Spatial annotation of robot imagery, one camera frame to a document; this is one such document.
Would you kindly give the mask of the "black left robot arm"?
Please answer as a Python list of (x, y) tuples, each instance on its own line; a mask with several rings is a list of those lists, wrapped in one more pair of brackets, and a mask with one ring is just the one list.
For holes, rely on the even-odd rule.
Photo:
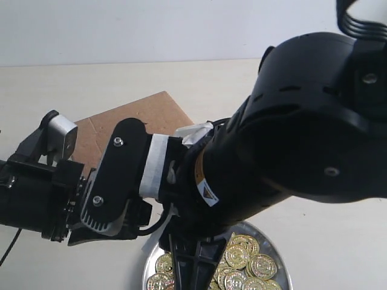
[(1, 224), (35, 231), (61, 242), (68, 234), (70, 202), (82, 185), (84, 165), (61, 160), (57, 166), (7, 161), (1, 164)]

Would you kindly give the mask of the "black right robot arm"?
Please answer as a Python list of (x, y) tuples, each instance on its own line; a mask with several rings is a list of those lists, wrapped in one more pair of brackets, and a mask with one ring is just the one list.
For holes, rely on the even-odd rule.
[(386, 25), (337, 1), (339, 33), (269, 47), (252, 93), (190, 149), (176, 147), (159, 200), (175, 289), (207, 289), (233, 225), (291, 196), (386, 197)]

